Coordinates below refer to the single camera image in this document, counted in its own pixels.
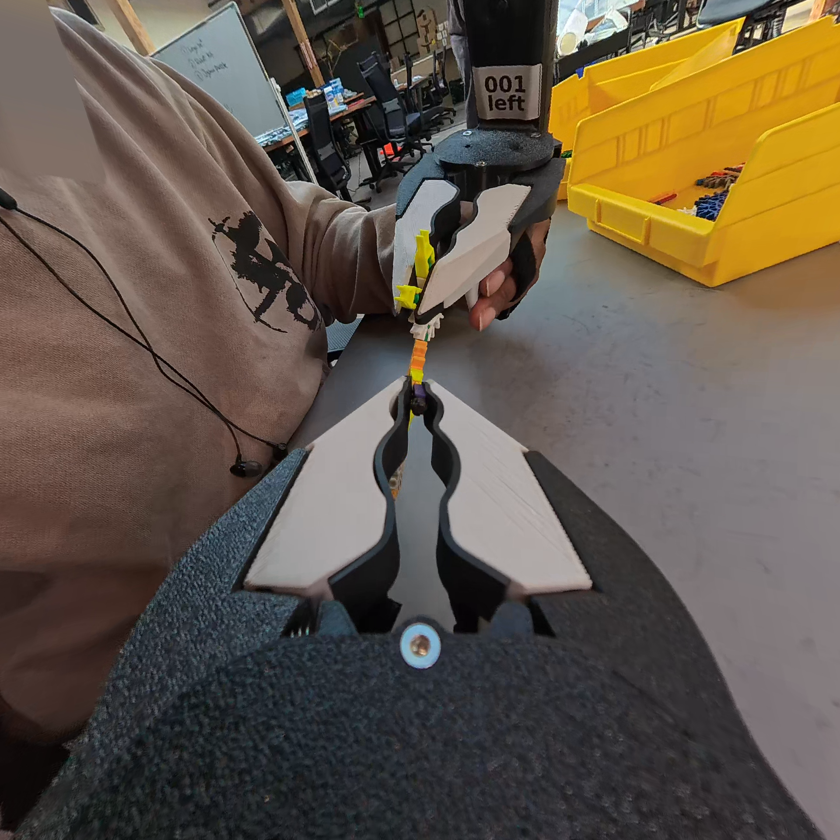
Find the cluttered work table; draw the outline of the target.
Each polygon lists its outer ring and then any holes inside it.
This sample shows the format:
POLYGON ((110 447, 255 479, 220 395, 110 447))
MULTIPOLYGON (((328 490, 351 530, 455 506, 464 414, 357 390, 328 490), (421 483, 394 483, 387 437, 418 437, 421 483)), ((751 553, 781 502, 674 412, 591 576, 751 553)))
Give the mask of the cluttered work table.
MULTIPOLYGON (((375 95, 365 95, 365 91, 344 89, 340 77, 323 82, 319 91, 323 93, 332 132, 340 136, 340 145, 348 145, 348 138, 343 138, 344 128, 340 125, 358 124, 365 113, 375 105, 375 95)), ((304 138, 310 133, 310 114, 304 105, 314 98, 316 89, 296 89, 288 95, 284 95, 292 125, 278 125, 266 133, 256 133, 256 145, 270 152, 294 145, 294 136, 304 138)))

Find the toy construction model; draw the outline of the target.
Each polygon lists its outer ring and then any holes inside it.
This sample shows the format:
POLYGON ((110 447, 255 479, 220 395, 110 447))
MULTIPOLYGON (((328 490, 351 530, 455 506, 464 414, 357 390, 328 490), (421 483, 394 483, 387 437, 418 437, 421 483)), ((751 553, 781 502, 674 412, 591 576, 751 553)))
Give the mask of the toy construction model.
MULTIPOLYGON (((431 279, 435 261, 435 249, 431 244, 431 231, 421 231, 414 235, 414 279, 406 281, 403 287, 397 287, 398 296, 397 303, 410 307, 413 312, 421 305, 421 292, 426 289, 426 281, 431 279)), ((434 340, 441 312, 434 316, 427 324, 413 324, 413 359, 410 359, 410 383, 413 383, 413 398, 410 398, 410 426, 418 414, 426 414, 426 354, 427 342, 434 340)))

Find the pile of toy pieces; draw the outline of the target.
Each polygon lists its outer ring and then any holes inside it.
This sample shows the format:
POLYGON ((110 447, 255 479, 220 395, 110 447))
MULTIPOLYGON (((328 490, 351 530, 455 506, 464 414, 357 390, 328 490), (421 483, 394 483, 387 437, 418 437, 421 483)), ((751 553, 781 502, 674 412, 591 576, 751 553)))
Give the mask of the pile of toy pieces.
POLYGON ((663 190, 663 192, 647 197, 647 202, 674 208, 684 216, 698 216, 698 220, 714 221, 720 216, 734 184, 738 182, 743 165, 746 162, 731 162, 731 165, 714 168, 714 172, 698 177, 690 188, 663 190))

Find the grey desk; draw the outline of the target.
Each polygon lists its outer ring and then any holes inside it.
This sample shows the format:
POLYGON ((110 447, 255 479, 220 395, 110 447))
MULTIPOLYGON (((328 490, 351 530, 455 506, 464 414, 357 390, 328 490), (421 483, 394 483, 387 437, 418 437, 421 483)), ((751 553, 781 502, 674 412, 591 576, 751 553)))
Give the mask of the grey desk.
POLYGON ((427 376, 661 566, 781 782, 838 838, 838 244, 720 289, 557 208, 541 281, 427 376))

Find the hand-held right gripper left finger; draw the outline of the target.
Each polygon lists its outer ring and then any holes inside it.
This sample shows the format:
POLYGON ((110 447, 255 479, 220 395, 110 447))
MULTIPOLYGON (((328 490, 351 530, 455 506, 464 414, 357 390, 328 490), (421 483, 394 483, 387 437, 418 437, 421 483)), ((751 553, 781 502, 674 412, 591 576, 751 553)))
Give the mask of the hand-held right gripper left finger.
POLYGON ((391 479, 406 459, 413 379, 320 434, 284 491, 244 585, 310 601, 381 601, 398 576, 391 479))

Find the person's left forearm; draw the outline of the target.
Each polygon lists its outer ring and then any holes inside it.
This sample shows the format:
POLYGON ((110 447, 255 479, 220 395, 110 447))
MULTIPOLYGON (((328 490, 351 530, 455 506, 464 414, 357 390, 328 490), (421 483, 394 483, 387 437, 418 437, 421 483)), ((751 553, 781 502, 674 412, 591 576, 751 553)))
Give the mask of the person's left forearm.
POLYGON ((394 316, 397 205, 365 208, 304 182, 284 184, 288 260, 328 320, 394 316))

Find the yellow plastic bin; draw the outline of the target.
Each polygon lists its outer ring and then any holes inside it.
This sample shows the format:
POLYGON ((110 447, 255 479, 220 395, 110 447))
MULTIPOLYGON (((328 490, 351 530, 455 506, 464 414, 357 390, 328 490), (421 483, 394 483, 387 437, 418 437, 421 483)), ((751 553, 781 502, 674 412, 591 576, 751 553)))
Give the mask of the yellow plastic bin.
POLYGON ((579 124, 568 208, 703 287, 838 244, 840 26, 793 30, 579 124), (653 205, 746 162, 714 221, 653 205))
POLYGON ((584 74, 557 82, 552 89, 548 132, 561 142, 561 152, 573 150, 581 121, 728 59, 743 22, 742 17, 653 47, 616 55, 587 66, 584 74))

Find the black mesh office chair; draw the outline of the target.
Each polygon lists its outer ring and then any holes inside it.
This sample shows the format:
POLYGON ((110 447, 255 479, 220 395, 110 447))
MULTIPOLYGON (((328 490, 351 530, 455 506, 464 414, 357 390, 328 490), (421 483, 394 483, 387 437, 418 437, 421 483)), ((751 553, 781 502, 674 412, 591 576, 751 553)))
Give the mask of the black mesh office chair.
POLYGON ((307 113, 310 158, 319 184, 343 200, 351 200, 351 165, 335 138, 323 91, 307 91, 302 105, 307 113))
POLYGON ((382 152, 382 162, 370 162, 370 190, 381 192, 382 180, 406 173, 414 162, 414 154, 434 150, 427 121, 421 113, 410 113, 398 95, 391 73, 381 62, 381 54, 358 62, 365 82, 373 89, 377 118, 373 118, 373 150, 382 152))

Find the white slanted pole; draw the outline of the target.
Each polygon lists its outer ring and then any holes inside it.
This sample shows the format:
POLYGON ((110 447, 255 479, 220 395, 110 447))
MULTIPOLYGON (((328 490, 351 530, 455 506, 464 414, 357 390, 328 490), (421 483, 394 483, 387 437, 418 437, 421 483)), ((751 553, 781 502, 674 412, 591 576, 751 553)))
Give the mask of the white slanted pole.
POLYGON ((280 109, 284 124, 287 124, 287 128, 288 128, 288 138, 292 138, 294 150, 300 152, 300 160, 302 160, 302 165, 304 165, 304 172, 307 172, 307 180, 310 180, 314 184, 319 184, 319 177, 316 177, 316 172, 314 172, 314 165, 310 165, 310 158, 307 158, 307 152, 304 152, 304 148, 302 148, 300 132, 296 132, 296 125, 294 125, 294 121, 292 121, 292 114, 288 114, 287 98, 284 98, 280 86, 276 82, 276 77, 270 77, 270 86, 272 86, 272 91, 276 91, 278 109, 280 109))

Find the person's left hand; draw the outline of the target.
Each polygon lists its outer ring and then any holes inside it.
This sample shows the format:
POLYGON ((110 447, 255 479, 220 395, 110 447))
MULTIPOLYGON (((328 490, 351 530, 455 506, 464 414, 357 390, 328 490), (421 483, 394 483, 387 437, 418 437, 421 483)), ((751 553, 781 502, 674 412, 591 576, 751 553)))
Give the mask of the person's left hand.
POLYGON ((518 247, 530 240, 532 272, 522 272, 518 268, 525 265, 509 256, 486 279, 480 281, 480 300, 468 309, 468 324, 477 332, 489 328, 489 324, 497 317, 509 317, 509 312, 522 303, 522 296, 538 283, 548 232, 552 220, 544 220, 538 224, 530 224, 526 232, 518 239, 518 247))

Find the black hoodie drawstring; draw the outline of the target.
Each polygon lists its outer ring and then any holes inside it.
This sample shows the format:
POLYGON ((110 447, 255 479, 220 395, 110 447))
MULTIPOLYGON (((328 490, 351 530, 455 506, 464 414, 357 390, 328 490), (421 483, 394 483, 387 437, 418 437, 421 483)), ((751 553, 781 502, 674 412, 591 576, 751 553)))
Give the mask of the black hoodie drawstring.
POLYGON ((68 231, 56 227, 53 221, 46 221, 42 216, 35 216, 31 212, 23 212, 19 205, 19 200, 7 192, 0 190, 0 208, 2 208, 2 227, 48 271, 50 279, 58 281, 58 287, 64 292, 69 292, 72 300, 78 300, 88 312, 94 312, 98 320, 105 320, 110 328, 114 328, 117 335, 124 335, 126 340, 132 340, 133 344, 138 344, 156 363, 156 370, 163 374, 163 379, 168 379, 171 386, 176 386, 183 394, 188 394, 192 402, 199 402, 204 410, 209 410, 229 434, 233 447, 235 447, 235 459, 229 465, 229 473, 239 479, 256 479, 266 477, 270 469, 276 469, 287 455, 288 447, 270 441, 266 437, 250 434, 247 427, 235 426, 189 376, 184 376, 165 356, 160 356, 152 347, 152 340, 148 338, 148 332, 143 328, 143 324, 136 320, 136 316, 132 312, 124 292, 117 289, 117 283, 110 279, 106 268, 98 261, 98 256, 76 235, 69 235, 68 231), (92 261, 94 268, 98 268, 98 272, 105 275, 106 287, 112 289, 120 309, 128 316, 132 328, 120 326, 117 320, 112 320, 110 316, 105 316, 96 305, 92 305, 50 261, 48 256, 42 256, 7 220, 6 214, 15 214, 23 216, 30 221, 38 221, 41 227, 56 232, 58 239, 69 240, 72 247, 78 247, 92 261), (244 458, 240 450, 240 437, 259 441, 262 447, 270 450, 270 465, 262 465, 259 459, 244 458))

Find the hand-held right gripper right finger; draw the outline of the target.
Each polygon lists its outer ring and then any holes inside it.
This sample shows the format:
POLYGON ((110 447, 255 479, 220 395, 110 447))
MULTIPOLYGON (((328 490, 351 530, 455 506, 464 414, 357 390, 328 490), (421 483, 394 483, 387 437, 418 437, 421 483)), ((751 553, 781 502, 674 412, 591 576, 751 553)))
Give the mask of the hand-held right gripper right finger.
POLYGON ((587 573, 522 447, 438 383, 426 383, 431 469, 441 479, 435 566, 451 601, 589 592, 587 573))

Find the person's beige hoodie torso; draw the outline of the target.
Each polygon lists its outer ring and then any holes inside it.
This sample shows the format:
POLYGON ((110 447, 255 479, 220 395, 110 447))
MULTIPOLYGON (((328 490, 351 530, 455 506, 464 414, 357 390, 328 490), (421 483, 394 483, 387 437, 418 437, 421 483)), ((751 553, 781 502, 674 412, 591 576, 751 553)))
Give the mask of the person's beige hoodie torso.
MULTIPOLYGON (((53 10, 105 180, 2 173, 23 212, 84 240, 152 347, 235 426, 287 445, 327 376, 327 324, 288 260, 284 180, 180 73, 53 10)), ((69 240, 6 220, 132 328, 69 240)), ((189 542, 255 479, 228 427, 88 312, 2 227, 2 733, 72 739, 189 542)))

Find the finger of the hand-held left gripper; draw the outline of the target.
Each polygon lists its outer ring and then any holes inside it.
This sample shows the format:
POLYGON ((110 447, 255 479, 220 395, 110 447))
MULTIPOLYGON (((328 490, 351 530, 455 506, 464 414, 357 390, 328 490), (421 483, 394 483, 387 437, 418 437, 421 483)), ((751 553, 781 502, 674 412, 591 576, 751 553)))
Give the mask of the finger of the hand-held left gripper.
POLYGON ((431 232, 431 221, 438 208, 447 202, 458 202, 458 184, 447 180, 423 180, 418 192, 410 197, 401 216, 397 216, 397 235, 394 235, 394 289, 413 283, 414 271, 414 252, 418 252, 418 235, 423 231, 431 232))
POLYGON ((500 184, 477 196, 473 220, 451 235, 423 287, 414 316, 435 316, 465 300, 480 300, 480 281, 510 255, 510 220, 526 200, 530 184, 500 184))

